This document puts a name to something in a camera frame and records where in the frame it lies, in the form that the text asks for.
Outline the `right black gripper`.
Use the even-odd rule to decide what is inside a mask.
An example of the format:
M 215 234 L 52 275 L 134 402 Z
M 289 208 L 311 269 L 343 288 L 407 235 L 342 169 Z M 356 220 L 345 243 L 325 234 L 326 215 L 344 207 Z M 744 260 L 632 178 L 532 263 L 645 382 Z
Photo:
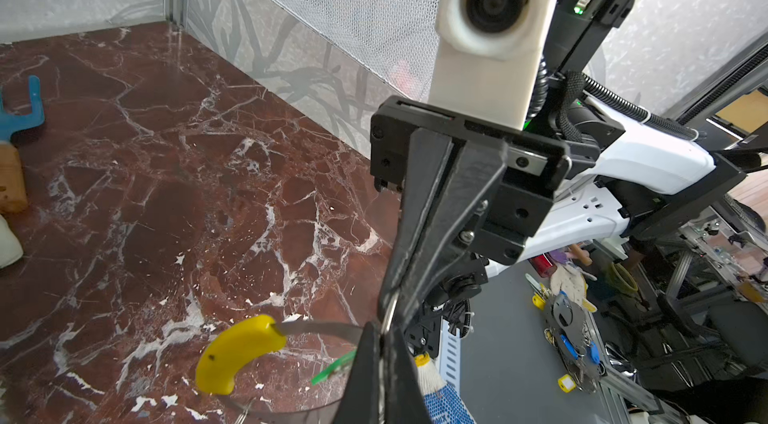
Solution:
M 373 114 L 370 137 L 372 175 L 402 195 L 378 298 L 399 328 L 467 252 L 522 260 L 573 166 L 563 140 L 399 96 Z

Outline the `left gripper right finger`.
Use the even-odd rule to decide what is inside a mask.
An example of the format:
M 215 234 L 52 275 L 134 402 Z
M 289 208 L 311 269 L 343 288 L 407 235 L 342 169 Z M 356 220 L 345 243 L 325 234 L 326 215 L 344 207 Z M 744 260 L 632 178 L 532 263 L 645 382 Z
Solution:
M 381 422 L 431 422 L 413 356 L 402 329 L 391 321 L 381 326 Z

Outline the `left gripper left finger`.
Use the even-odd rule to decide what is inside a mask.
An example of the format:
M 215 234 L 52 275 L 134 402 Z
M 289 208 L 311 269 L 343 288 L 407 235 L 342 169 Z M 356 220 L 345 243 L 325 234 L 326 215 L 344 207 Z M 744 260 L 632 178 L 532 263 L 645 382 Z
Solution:
M 368 322 L 340 400 L 334 424 L 377 424 L 385 417 L 384 353 L 378 323 Z

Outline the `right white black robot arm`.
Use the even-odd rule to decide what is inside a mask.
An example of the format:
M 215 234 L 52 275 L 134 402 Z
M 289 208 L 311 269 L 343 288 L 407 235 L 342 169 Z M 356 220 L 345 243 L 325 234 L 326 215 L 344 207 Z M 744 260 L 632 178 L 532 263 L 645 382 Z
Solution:
M 425 306 L 581 241 L 658 238 L 742 182 L 738 157 L 584 70 L 635 0 L 440 0 L 425 102 L 371 120 L 378 189 L 402 196 L 378 298 L 386 334 Z

